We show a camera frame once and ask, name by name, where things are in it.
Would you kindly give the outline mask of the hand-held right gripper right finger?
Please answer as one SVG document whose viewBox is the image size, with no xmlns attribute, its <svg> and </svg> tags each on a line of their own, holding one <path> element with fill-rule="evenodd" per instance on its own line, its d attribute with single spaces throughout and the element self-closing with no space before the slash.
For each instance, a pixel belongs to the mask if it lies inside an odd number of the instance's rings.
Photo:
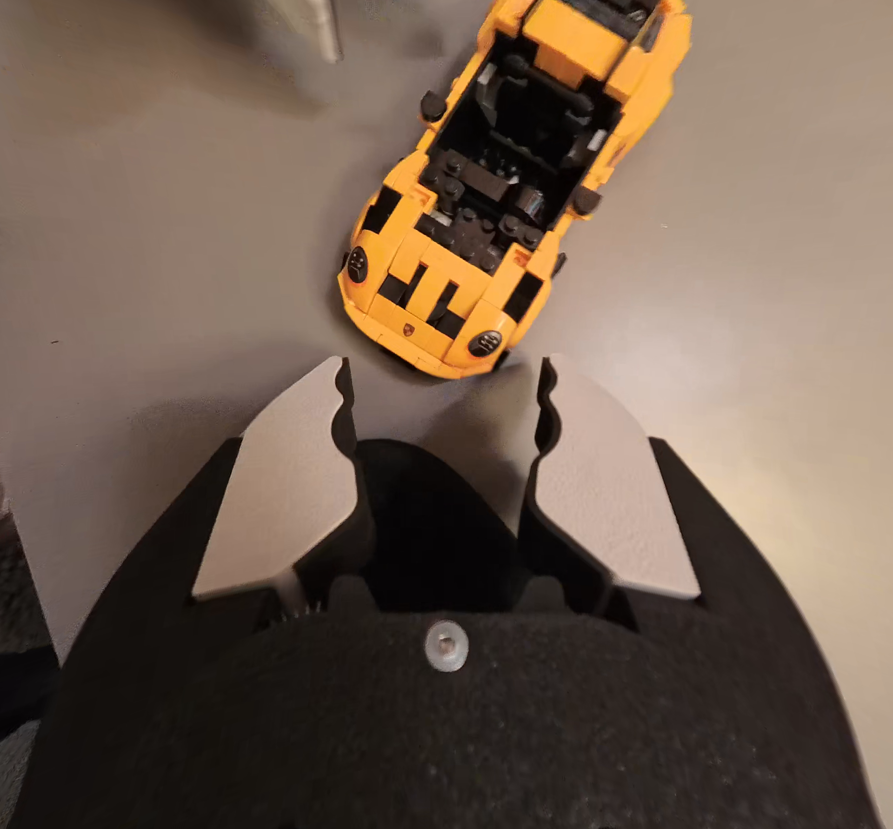
<svg viewBox="0 0 893 829">
<path fill-rule="evenodd" d="M 556 578 L 579 614 L 604 614 L 630 591 L 697 600 L 700 584 L 640 423 L 563 354 L 543 359 L 538 403 L 538 455 L 518 528 L 531 572 Z"/>
</svg>

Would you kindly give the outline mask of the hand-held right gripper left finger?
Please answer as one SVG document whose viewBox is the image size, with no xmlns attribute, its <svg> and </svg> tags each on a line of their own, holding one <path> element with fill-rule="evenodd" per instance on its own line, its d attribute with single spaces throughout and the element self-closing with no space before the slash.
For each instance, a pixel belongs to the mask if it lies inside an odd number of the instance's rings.
<svg viewBox="0 0 893 829">
<path fill-rule="evenodd" d="M 331 356 L 251 421 L 192 588 L 197 601 L 272 589 L 286 615 L 324 608 L 371 559 L 375 523 L 356 456 L 353 386 Z"/>
</svg>

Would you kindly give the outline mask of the person's black fleece jacket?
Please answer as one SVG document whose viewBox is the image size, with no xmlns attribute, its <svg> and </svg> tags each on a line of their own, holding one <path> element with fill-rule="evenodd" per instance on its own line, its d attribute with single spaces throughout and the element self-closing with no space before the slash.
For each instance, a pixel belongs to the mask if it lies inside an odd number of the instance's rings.
<svg viewBox="0 0 893 829">
<path fill-rule="evenodd" d="M 17 528 L 1 520 L 1 738 L 39 720 L 60 665 Z"/>
</svg>

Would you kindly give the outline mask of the orange lego car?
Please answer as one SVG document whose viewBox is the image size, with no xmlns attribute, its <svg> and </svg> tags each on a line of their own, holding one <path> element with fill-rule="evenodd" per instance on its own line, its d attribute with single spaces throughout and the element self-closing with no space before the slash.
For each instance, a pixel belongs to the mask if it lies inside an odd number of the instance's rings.
<svg viewBox="0 0 893 829">
<path fill-rule="evenodd" d="M 337 281 L 359 331 L 434 377 L 496 371 L 670 100 L 690 32 L 683 0 L 494 0 L 353 227 Z"/>
</svg>

